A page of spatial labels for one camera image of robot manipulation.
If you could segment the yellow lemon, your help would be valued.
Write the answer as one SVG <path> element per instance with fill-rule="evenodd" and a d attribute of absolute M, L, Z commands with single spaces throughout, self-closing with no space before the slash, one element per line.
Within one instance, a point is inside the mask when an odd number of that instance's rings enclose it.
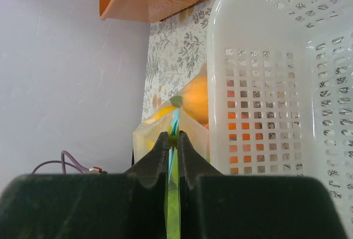
<path fill-rule="evenodd" d="M 143 125 L 153 125 L 153 133 L 151 139 L 145 140 L 145 146 L 148 148 L 149 151 L 153 148 L 158 138 L 158 135 L 161 132 L 166 131 L 167 125 L 163 122 L 163 117 L 176 109 L 177 107 L 174 107 L 172 105 L 159 108 L 152 116 L 142 122 Z"/>

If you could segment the bumpy green lime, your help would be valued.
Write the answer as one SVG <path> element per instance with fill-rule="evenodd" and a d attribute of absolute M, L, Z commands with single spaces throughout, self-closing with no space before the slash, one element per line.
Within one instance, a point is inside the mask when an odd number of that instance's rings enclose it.
<path fill-rule="evenodd" d="M 180 238 L 180 201 L 179 185 L 170 179 L 166 204 L 166 231 L 167 238 Z"/>

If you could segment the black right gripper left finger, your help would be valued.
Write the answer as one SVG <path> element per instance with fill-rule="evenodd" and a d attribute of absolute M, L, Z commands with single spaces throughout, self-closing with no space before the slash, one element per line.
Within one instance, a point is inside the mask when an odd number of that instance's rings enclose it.
<path fill-rule="evenodd" d="M 122 174 L 28 174 L 1 195 L 2 238 L 166 238 L 169 137 Z"/>

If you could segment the orange tangerine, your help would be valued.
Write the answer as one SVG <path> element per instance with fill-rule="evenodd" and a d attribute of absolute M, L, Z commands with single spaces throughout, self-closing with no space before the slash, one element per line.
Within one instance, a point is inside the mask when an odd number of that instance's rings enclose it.
<path fill-rule="evenodd" d="M 208 109 L 211 164 L 223 174 L 264 173 L 264 133 L 247 98 L 226 88 L 209 96 Z"/>

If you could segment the clear zip top bag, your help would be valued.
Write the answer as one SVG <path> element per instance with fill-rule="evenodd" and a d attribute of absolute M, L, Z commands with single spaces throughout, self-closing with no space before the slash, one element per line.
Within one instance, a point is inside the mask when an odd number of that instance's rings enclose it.
<path fill-rule="evenodd" d="M 206 75 L 207 76 L 207 67 L 205 64 L 203 64 L 201 66 L 201 68 L 196 76 L 198 76 L 198 75 Z M 155 112 L 159 108 L 171 106 L 171 103 L 169 101 L 170 98 L 168 100 L 166 100 L 160 107 L 158 107 L 155 110 Z M 137 127 L 137 129 L 133 132 L 133 155 L 134 155 L 135 161 L 139 161 L 146 154 L 149 153 L 148 148 L 145 146 L 145 140 L 151 139 L 151 136 L 153 133 L 153 131 L 152 131 L 153 125 L 152 124 L 151 125 L 143 125 L 142 122 Z M 163 132 L 167 132 L 168 137 L 169 137 L 169 155 L 168 155 L 169 162 L 168 162 L 167 193 L 168 193 L 168 182 L 170 181 L 170 179 L 172 179 L 173 181 L 175 181 L 179 185 L 179 201 L 180 201 L 180 180 L 179 180 L 179 166 L 178 166 L 179 132 L 184 131 L 185 133 L 187 133 L 187 135 L 188 135 L 189 139 L 191 140 L 196 151 L 203 158 L 208 160 L 210 158 L 209 139 L 208 139 L 208 123 L 205 125 L 198 123 L 196 120 L 191 118 L 186 112 L 184 112 L 182 107 L 177 107 L 176 110 L 174 110 L 174 111 L 170 112 L 169 114 L 167 114 L 166 116 L 164 116 L 163 122 L 167 125 L 166 131 L 163 131 Z"/>

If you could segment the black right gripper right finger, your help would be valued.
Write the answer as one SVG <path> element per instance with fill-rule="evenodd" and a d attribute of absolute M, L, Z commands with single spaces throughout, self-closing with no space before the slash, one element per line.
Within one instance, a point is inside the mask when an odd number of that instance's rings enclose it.
<path fill-rule="evenodd" d="M 313 178 L 225 176 L 178 136 L 181 238 L 346 238 Z"/>

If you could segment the orange yellow peach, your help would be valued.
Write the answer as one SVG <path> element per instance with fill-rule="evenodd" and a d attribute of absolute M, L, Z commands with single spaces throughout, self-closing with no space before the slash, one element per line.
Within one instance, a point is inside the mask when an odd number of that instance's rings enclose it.
<path fill-rule="evenodd" d="M 182 107 L 191 118 L 200 124 L 208 123 L 207 76 L 193 78 L 177 95 L 170 98 L 171 105 Z"/>

